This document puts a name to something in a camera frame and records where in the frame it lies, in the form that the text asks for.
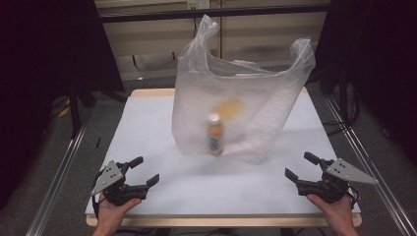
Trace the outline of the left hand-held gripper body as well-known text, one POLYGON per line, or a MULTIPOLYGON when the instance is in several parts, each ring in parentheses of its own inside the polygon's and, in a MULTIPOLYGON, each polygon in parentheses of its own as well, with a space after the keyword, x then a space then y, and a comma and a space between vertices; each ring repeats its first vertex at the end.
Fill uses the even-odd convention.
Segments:
POLYGON ((147 197, 149 187, 144 185, 130 186, 125 183, 126 173, 131 169, 129 162, 115 162, 110 160, 108 164, 100 170, 94 181, 90 192, 91 202, 94 207, 98 206, 95 196, 102 193, 103 196, 112 204, 121 206, 131 199, 144 200, 147 197))

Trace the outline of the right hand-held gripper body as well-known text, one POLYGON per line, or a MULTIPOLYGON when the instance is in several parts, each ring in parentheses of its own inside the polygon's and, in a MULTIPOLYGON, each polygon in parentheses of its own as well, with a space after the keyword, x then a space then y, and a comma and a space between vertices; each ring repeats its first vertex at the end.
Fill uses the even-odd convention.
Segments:
POLYGON ((329 204, 341 200, 349 189, 350 182, 376 185, 378 180, 345 160, 324 160, 320 158, 318 164, 322 171, 322 179, 316 182, 300 180, 296 183, 298 194, 308 196, 310 194, 320 197, 329 204))

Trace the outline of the person's left hand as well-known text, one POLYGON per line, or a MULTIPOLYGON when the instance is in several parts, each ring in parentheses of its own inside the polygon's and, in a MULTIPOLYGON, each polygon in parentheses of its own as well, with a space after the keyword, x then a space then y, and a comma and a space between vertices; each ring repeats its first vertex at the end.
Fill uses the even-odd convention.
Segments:
POLYGON ((118 229, 125 214, 142 202, 141 199, 131 199, 121 206, 116 206, 110 203, 103 195, 100 195, 99 200, 96 228, 101 229, 118 229))

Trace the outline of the person's right hand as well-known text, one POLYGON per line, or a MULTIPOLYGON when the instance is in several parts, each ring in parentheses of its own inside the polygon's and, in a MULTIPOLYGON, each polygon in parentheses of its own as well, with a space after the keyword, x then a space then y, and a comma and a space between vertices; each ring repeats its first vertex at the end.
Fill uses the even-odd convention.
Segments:
POLYGON ((328 225, 334 231, 342 232, 353 228, 352 206, 348 196, 344 196, 333 204, 329 204, 313 194, 308 195, 307 199, 322 211, 328 225))

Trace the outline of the black metal stand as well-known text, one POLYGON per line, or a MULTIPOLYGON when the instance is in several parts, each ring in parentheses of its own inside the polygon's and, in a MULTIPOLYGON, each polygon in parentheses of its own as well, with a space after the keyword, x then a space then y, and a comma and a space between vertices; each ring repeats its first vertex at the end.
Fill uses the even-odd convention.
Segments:
POLYGON ((339 110, 342 122, 346 127, 349 126, 348 106, 347 106, 347 78, 346 70, 343 66, 340 67, 339 77, 339 110))
POLYGON ((71 81, 69 84, 68 95, 69 95, 69 101, 70 101, 70 111, 71 111, 71 120, 72 120, 71 138, 74 139, 81 129, 77 90, 76 90, 76 84, 74 81, 71 81))

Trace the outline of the translucent white plastic bag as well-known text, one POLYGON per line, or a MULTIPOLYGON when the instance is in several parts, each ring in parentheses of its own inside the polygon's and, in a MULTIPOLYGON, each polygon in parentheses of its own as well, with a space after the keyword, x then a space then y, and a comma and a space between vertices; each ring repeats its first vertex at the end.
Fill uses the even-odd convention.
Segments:
POLYGON ((221 156, 260 163, 275 145, 316 66, 314 49, 309 38, 299 38, 290 46, 289 68, 268 71, 253 62, 213 56, 209 44, 218 31, 219 24, 203 16, 197 35, 178 57, 171 134, 182 154, 208 154, 209 116, 222 102, 239 99, 242 112, 234 119, 220 118, 221 156))

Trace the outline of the orange drink bottle white cap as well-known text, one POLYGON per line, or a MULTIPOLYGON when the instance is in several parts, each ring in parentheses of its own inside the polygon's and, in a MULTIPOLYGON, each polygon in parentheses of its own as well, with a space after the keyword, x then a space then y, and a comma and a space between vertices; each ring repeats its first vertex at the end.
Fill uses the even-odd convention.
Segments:
POLYGON ((223 152, 224 127, 217 113, 212 113, 208 117, 207 133, 210 153, 214 156, 221 155, 223 152))

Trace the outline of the yellow item inside bag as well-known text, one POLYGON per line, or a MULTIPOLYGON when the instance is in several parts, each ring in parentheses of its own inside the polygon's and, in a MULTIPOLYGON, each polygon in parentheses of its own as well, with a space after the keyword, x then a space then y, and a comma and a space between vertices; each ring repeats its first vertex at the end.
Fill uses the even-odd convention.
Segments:
POLYGON ((213 112, 218 114, 222 120, 236 118, 243 110, 243 102, 239 99, 229 99, 217 105, 213 112))

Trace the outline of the black curtain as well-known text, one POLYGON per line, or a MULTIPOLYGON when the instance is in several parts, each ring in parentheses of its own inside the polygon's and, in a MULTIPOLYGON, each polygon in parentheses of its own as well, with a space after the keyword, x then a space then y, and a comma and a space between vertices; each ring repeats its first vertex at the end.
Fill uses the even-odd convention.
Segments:
POLYGON ((124 89, 94 0, 0 0, 0 210, 70 89, 85 103, 124 89))
POLYGON ((308 79, 323 93, 341 78, 417 166, 417 0, 330 0, 308 79))

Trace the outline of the black horizontal bar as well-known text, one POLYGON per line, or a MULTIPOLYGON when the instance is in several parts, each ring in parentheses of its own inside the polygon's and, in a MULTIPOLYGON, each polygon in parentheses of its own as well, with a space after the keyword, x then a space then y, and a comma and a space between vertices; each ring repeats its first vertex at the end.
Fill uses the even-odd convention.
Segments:
POLYGON ((303 14, 327 12, 330 3, 327 4, 308 4, 308 5, 288 5, 272 7, 250 7, 250 8, 224 8, 224 9, 203 9, 203 10, 184 10, 154 13, 129 13, 129 14, 108 14, 100 15, 98 20, 101 23, 126 23, 144 21, 163 21, 202 18, 204 15, 209 17, 240 17, 256 15, 274 14, 303 14))

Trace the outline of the metal floor rail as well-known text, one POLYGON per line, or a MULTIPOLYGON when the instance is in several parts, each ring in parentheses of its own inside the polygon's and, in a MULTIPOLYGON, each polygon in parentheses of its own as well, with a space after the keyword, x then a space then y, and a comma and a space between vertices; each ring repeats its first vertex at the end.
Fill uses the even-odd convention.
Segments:
POLYGON ((57 203, 63 183, 85 135, 86 125, 87 124, 83 124, 75 134, 75 137, 71 139, 53 181, 42 201, 42 204, 30 224, 26 236, 42 236, 50 215, 57 203))
POLYGON ((338 122, 338 126, 341 128, 341 132, 349 142, 365 172, 378 180, 378 183, 374 186, 374 189, 384 203, 388 213, 399 229, 401 235, 417 236, 417 228, 413 226, 413 223, 409 219, 406 211, 387 185, 384 177, 381 175, 377 166, 373 162, 373 158, 366 151, 354 129, 351 126, 346 127, 342 122, 339 106, 335 99, 333 97, 327 97, 326 103, 333 117, 338 122))

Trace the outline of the white wall outlet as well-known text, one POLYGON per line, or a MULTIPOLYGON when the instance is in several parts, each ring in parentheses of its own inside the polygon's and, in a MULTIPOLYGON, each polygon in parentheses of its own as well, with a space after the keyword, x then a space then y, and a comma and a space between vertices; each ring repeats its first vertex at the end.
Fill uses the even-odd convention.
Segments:
POLYGON ((187 0, 188 10, 204 10, 210 8, 209 0, 187 0))

